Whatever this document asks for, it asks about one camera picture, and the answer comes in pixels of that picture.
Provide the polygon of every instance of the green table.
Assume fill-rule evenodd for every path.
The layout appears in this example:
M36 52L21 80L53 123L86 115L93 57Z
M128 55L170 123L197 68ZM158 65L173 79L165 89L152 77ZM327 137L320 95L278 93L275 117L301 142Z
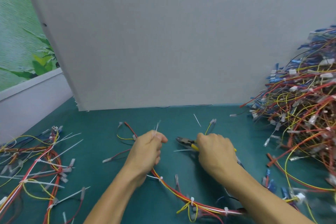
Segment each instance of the green table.
M125 161L125 159L119 159L102 164L102 160L130 148L130 146L121 143L116 137L120 121L128 122L134 131L141 135L153 129L157 122L161 120L158 131L165 134L169 142L161 150L161 161L156 167L156 171L173 187L174 175L178 174L182 193L194 197L196 201L214 205L219 197L225 195L225 192L202 169L195 153L189 151L173 152L177 149L183 149L176 142L175 137L196 138L197 133L205 132L210 120L213 118L217 119L217 124L212 132L229 137L237 149L237 156L245 169L256 180L261 181L266 172L265 164L268 162L266 153L279 155L283 151L281 149L275 150L275 140L271 141L268 147L263 146L274 126L268 125L266 121L260 121L257 124L253 123L251 117L246 115L248 112L237 117L229 116L241 111L238 106L225 105L78 112L76 103L71 98L31 128L27 134L38 135L53 125L64 126L63 136L71 132L73 134L82 133L65 140L55 147L55 150L61 153L79 140L84 139L61 157L62 163L65 164L70 163L72 158L76 158L76 168L69 173L69 182L65 184L65 189L60 189L57 194L57 198L62 199L80 190L82 186L91 186L86 191L82 208L74 221L74 224L79 224L83 223L96 201L112 182ZM197 116L202 125L201 128L193 114ZM119 135L132 138L132 133L125 125L120 128ZM295 173L297 178L305 182L316 186L327 186L324 181L327 173L318 163L309 163L308 169L308 161L306 160L291 162L288 170L290 173ZM288 187L285 176L276 167L271 168L271 178L276 181L279 188L281 186ZM4 181L6 179L0 178L0 184ZM11 181L0 188L1 192L9 193L16 185L17 180ZM27 188L34 195L45 196L37 184L28 184ZM42 223L46 205L47 202L32 199L23 193L23 212L14 223ZM63 223L63 211L66 212L67 218L70 219L77 210L78 205L79 201L72 199L54 207L51 212L51 224ZM164 188L158 180L148 178L133 194L125 210L122 223L188 223L186 211L176 214L176 211L182 206L183 203ZM229 200L223 200L218 206L228 206L230 209L237 207L237 204ZM228 223L251 222L248 218L230 217Z

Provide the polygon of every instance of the green wall mural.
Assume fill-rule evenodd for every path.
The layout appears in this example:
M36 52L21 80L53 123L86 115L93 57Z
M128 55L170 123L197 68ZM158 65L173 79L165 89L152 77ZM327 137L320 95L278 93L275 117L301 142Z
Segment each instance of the green wall mural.
M0 91L58 67L30 0L0 0Z

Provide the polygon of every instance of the forearm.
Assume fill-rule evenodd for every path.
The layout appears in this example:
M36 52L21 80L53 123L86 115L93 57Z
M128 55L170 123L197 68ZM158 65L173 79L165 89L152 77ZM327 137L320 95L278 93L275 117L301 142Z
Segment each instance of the forearm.
M95 204L84 224L118 224L137 184L135 177L123 167Z
M258 224L313 223L284 200L259 184L241 166L236 167L237 180L222 176L220 183L235 196Z

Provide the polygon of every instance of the pliers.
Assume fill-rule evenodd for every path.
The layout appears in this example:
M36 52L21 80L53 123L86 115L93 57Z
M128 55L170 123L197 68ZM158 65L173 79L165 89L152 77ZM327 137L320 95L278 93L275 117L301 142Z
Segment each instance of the pliers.
M195 145L196 140L190 140L188 138L178 136L176 137L176 141L178 141L180 144L183 144L185 146L190 146L195 151L199 151L198 147Z

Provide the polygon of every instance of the white panel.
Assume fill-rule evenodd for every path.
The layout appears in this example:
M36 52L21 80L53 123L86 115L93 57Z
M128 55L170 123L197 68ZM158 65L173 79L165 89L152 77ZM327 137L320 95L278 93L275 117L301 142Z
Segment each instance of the white panel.
M58 74L0 101L0 144L22 135L71 96L65 77Z
M242 103L332 0L33 0L80 110Z

